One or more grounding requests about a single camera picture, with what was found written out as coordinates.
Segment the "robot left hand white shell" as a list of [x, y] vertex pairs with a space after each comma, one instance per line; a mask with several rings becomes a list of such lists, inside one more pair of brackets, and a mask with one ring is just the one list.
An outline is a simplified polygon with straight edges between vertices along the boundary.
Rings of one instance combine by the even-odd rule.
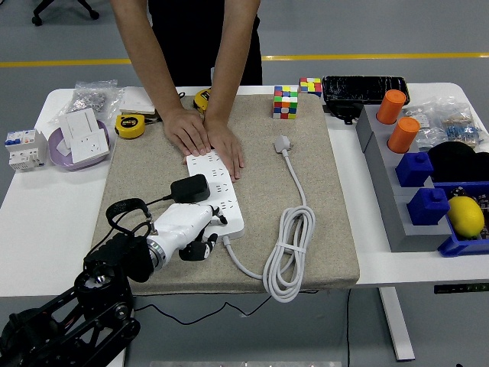
[[184, 261], [203, 261], [214, 249], [218, 235], [205, 240], [203, 233], [212, 217], [222, 225], [228, 220], [219, 207], [191, 203], [172, 204], [155, 222], [155, 232], [147, 237], [151, 260], [155, 268], [162, 268], [174, 252]]

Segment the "person's left hand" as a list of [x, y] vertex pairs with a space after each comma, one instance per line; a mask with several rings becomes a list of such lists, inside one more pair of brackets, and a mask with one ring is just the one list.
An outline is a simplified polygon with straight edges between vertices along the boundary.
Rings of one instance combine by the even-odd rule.
[[241, 142], [225, 121], [205, 117], [204, 127], [210, 145], [228, 169], [232, 182], [239, 180], [241, 170], [245, 168]]

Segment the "person's right hand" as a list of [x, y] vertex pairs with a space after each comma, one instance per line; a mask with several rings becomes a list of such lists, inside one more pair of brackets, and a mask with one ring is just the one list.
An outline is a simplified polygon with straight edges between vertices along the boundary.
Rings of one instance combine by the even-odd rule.
[[200, 114], [181, 107], [162, 115], [164, 134], [184, 156], [200, 156], [210, 152], [207, 132]]

